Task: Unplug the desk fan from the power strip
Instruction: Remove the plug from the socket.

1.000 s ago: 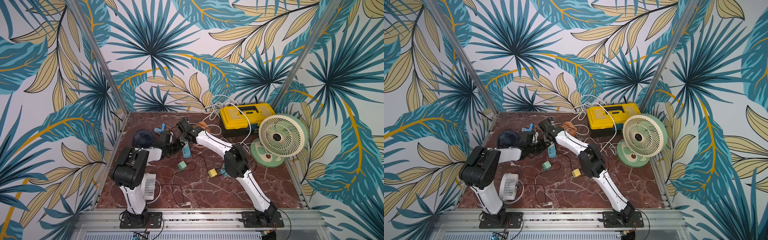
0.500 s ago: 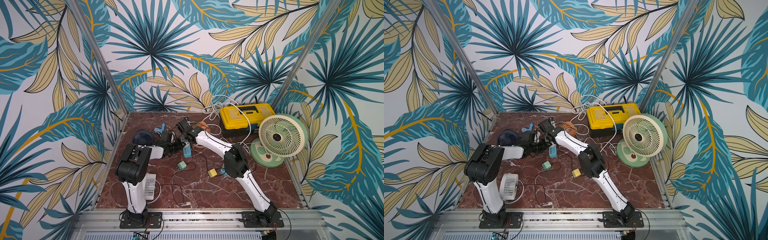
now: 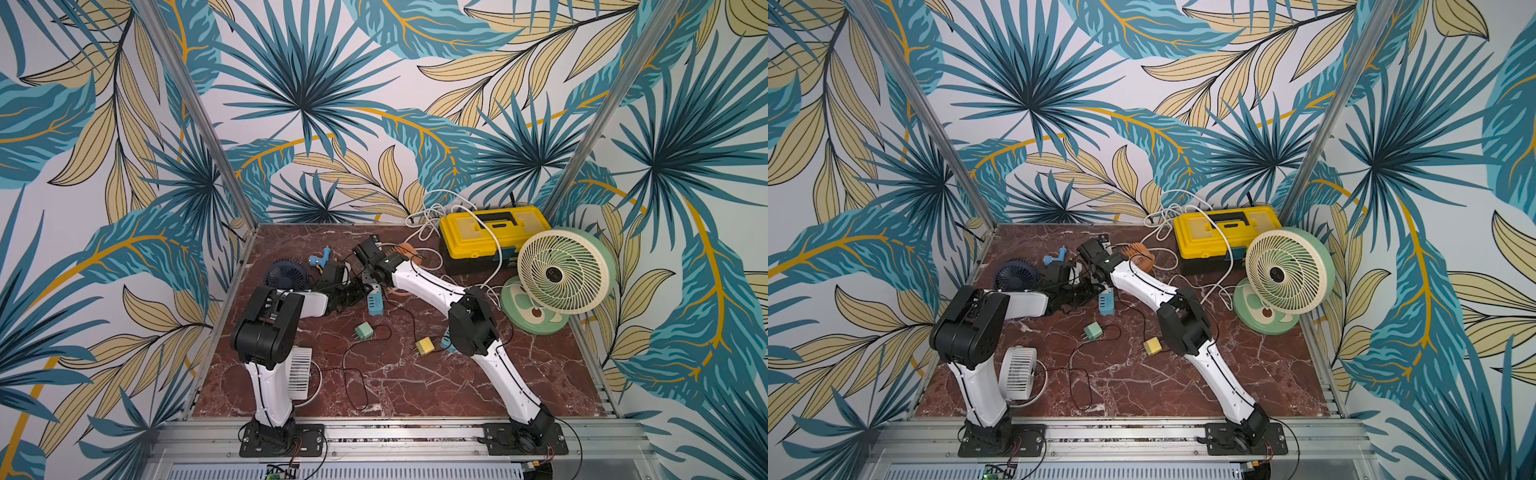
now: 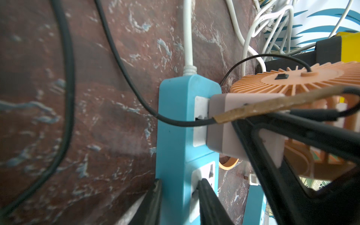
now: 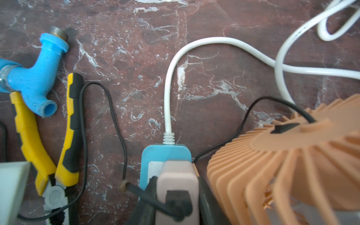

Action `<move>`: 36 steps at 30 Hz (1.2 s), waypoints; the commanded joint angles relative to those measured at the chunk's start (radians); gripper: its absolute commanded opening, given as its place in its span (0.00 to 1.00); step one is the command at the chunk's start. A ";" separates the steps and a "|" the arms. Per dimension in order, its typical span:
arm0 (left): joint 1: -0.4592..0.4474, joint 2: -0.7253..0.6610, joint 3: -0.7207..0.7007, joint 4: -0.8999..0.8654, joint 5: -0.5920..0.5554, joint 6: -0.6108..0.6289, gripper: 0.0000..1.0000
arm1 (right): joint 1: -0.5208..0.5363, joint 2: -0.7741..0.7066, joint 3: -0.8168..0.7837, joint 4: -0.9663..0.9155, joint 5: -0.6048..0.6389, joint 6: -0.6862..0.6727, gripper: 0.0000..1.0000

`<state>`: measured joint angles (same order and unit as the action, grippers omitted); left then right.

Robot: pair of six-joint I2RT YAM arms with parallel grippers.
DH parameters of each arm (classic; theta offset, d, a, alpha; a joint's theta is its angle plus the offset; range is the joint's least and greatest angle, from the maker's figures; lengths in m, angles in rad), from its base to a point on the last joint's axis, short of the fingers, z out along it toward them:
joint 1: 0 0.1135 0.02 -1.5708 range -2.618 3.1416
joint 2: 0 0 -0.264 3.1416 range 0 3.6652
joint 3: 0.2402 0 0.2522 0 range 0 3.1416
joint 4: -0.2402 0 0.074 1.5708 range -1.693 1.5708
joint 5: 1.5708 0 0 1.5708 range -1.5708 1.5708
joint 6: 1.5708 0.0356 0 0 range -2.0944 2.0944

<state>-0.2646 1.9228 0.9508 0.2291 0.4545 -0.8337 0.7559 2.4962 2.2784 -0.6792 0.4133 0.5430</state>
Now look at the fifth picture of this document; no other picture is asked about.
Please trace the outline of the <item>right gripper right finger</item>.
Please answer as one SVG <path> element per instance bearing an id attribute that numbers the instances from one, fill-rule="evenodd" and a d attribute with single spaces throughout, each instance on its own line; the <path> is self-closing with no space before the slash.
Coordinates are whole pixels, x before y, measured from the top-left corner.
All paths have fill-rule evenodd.
<path id="1" fill-rule="evenodd" d="M 199 209 L 201 225 L 230 225 L 230 221 L 222 211 L 206 179 L 199 179 Z"/>

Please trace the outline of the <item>teal power strip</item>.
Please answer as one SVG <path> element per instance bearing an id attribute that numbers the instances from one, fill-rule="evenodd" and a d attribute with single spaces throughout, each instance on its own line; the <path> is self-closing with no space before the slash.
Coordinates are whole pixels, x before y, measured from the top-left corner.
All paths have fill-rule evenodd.
<path id="1" fill-rule="evenodd" d="M 167 161 L 192 161 L 190 150 L 183 144 L 164 145 L 154 144 L 146 147 L 142 152 L 140 184 L 145 190 L 150 179 L 160 176 L 162 166 Z"/>

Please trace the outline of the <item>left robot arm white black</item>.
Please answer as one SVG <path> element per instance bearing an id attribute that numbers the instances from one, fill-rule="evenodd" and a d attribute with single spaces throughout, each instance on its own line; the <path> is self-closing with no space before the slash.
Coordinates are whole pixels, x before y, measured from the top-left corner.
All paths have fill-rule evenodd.
<path id="1" fill-rule="evenodd" d="M 20 210 L 30 162 L 1 163 L 1 224 L 12 225 Z"/>

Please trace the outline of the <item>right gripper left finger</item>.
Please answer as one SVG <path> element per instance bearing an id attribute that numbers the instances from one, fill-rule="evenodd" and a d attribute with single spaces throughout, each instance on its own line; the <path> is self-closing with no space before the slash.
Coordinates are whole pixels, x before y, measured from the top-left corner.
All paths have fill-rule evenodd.
<path id="1" fill-rule="evenodd" d="M 157 198 L 156 194 L 157 177 L 154 176 L 150 179 L 145 193 L 151 197 Z M 144 200 L 140 199 L 135 209 L 131 213 L 126 225 L 154 225 L 155 224 L 156 210 Z"/>

